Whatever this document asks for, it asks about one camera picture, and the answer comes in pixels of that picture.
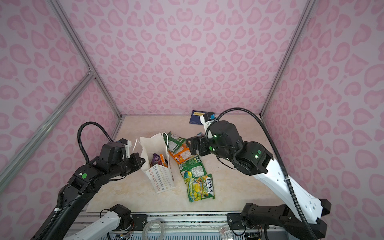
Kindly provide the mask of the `purple Fox's berries candy bag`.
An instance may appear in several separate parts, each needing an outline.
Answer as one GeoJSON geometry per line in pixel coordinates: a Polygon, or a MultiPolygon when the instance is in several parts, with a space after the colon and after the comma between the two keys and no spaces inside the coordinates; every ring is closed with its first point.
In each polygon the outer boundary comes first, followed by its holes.
{"type": "Polygon", "coordinates": [[[162,158],[158,154],[153,154],[153,158],[151,160],[150,167],[152,168],[155,165],[160,165],[160,166],[163,165],[162,158]]]}

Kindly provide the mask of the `white paper bag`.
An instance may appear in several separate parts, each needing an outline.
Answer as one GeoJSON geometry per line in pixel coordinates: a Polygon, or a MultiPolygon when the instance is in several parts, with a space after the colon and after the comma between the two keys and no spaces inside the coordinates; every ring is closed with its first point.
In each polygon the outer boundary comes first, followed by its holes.
{"type": "Polygon", "coordinates": [[[176,187],[171,169],[171,159],[168,153],[168,136],[166,133],[158,133],[150,138],[140,137],[135,141],[135,147],[141,146],[140,157],[146,162],[141,171],[146,174],[157,194],[172,190],[176,187]],[[168,160],[168,167],[155,165],[150,167],[153,154],[164,155],[168,160]]]}

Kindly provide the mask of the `yellow green Fox's candy bag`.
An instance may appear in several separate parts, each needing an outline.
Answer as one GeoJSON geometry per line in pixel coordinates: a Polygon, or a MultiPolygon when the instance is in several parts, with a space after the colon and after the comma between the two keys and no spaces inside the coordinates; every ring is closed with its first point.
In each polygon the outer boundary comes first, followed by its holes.
{"type": "Polygon", "coordinates": [[[212,174],[186,180],[189,202],[197,202],[205,199],[215,199],[214,181],[212,174]]]}

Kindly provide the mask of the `pink orange Fox's candy bag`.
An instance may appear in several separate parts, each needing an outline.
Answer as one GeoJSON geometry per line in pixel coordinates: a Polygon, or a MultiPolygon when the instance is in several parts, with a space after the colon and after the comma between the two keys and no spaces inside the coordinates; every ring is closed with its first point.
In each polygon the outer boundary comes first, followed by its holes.
{"type": "Polygon", "coordinates": [[[167,168],[168,167],[168,160],[165,158],[165,156],[164,155],[160,155],[160,159],[161,159],[161,162],[162,162],[162,166],[167,168]]]}

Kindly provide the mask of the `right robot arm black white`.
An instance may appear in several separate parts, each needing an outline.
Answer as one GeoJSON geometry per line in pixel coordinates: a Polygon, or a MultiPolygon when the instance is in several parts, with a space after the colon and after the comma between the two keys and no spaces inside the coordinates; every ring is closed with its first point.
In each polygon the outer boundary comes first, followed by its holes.
{"type": "Polygon", "coordinates": [[[278,159],[262,144],[243,141],[234,124],[212,121],[206,129],[207,137],[187,139],[193,154],[213,154],[231,162],[235,170],[259,180],[284,202],[275,207],[247,203],[240,215],[244,228],[278,226],[300,240],[326,236],[328,226],[321,218],[331,211],[328,200],[314,197],[285,174],[278,159]]]}

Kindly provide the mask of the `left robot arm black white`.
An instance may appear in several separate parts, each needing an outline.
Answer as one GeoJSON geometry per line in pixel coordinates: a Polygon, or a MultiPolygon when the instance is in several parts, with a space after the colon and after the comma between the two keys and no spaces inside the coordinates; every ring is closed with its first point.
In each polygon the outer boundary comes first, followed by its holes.
{"type": "Polygon", "coordinates": [[[123,143],[104,144],[100,154],[79,167],[68,184],[60,189],[55,208],[31,239],[62,240],[82,209],[102,186],[115,177],[123,179],[140,170],[145,162],[138,153],[128,155],[123,143]]]}

